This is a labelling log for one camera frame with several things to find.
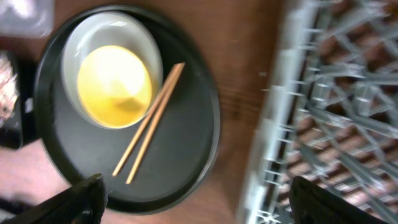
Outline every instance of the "dishwasher rack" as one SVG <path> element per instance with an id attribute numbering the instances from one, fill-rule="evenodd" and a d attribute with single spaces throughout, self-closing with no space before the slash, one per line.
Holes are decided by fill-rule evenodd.
<path id="1" fill-rule="evenodd" d="M 287 2 L 240 223 L 293 223 L 301 175 L 398 223 L 398 2 Z"/>

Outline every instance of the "wooden table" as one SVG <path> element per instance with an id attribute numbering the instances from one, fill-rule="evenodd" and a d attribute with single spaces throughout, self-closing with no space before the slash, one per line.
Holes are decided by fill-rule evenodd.
<path id="1" fill-rule="evenodd" d="M 103 223 L 234 223 L 246 161 L 277 45 L 278 0 L 56 1 L 55 27 L 104 4 L 135 4 L 163 13 L 194 40 L 216 81 L 222 116 L 218 158 L 211 175 L 184 202 L 160 214 L 135 217 L 106 211 Z M 0 49 L 38 61 L 46 39 L 0 37 Z M 68 188 L 36 141 L 0 149 L 0 197 L 31 204 Z"/>

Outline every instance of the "wooden chopsticks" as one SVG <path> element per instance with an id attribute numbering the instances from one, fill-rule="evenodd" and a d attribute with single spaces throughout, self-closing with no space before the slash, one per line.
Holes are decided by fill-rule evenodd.
<path id="1" fill-rule="evenodd" d="M 184 63 L 178 63 L 173 66 L 172 70 L 169 73 L 169 76 L 167 77 L 162 90 L 160 91 L 158 97 L 156 98 L 154 104 L 152 105 L 152 108 L 150 109 L 149 113 L 147 116 L 144 118 L 142 121 L 141 125 L 139 126 L 136 134 L 134 137 L 131 139 L 130 144 L 128 145 L 126 151 L 124 152 L 122 158 L 120 159 L 118 165 L 116 166 L 115 170 L 112 173 L 112 176 L 116 176 L 121 168 L 123 167 L 124 163 L 126 162 L 127 158 L 130 156 L 130 153 L 132 152 L 134 146 L 138 142 L 139 137 L 141 136 L 142 132 L 144 131 L 145 127 L 147 126 L 148 122 L 152 118 L 152 116 L 155 114 L 154 119 L 152 120 L 147 135 L 144 138 L 144 142 L 142 143 L 142 146 L 138 152 L 137 158 L 134 161 L 134 164 L 132 165 L 132 169 L 130 171 L 129 177 L 127 178 L 126 184 L 130 184 L 132 179 L 134 178 L 139 164 L 141 163 L 142 158 L 144 157 L 145 151 L 148 147 L 148 144 L 150 142 L 150 139 L 152 135 L 154 134 L 154 131 L 156 129 L 157 123 L 160 120 L 160 117 L 163 114 L 164 109 L 166 108 L 167 102 L 170 99 L 170 96 L 174 90 L 175 85 L 177 84 L 178 78 L 180 78 L 182 68 L 184 67 Z"/>

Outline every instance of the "black tray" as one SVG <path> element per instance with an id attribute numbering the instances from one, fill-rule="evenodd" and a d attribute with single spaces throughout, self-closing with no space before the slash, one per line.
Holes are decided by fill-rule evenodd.
<path id="1" fill-rule="evenodd" d="M 141 142 L 121 173 L 117 177 L 112 177 L 111 173 L 139 123 L 119 130 L 88 123 L 72 108 L 60 79 L 62 49 L 70 32 L 83 19 L 104 11 L 129 14 L 148 28 L 159 47 L 164 76 L 174 64 L 186 63 L 130 185 L 125 181 Z M 216 158 L 220 106 L 202 57 L 177 26 L 139 7 L 103 6 L 64 23 L 49 40 L 40 61 L 34 106 L 36 121 L 40 124 L 38 132 L 62 175 L 75 184 L 102 173 L 109 191 L 107 207 L 113 210 L 149 214 L 173 207 L 198 187 Z"/>

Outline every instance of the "white bowl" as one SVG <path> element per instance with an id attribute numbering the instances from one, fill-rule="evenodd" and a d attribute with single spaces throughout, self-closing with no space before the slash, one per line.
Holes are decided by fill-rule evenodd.
<path id="1" fill-rule="evenodd" d="M 79 115 L 102 128 L 109 127 L 95 121 L 81 104 L 77 79 L 80 65 L 86 56 L 107 45 L 117 45 L 130 50 L 143 62 L 155 90 L 149 108 L 159 94 L 163 77 L 159 49 L 150 32 L 139 21 L 120 12 L 101 12 L 81 22 L 70 34 L 64 46 L 61 61 L 62 83 L 70 103 Z"/>

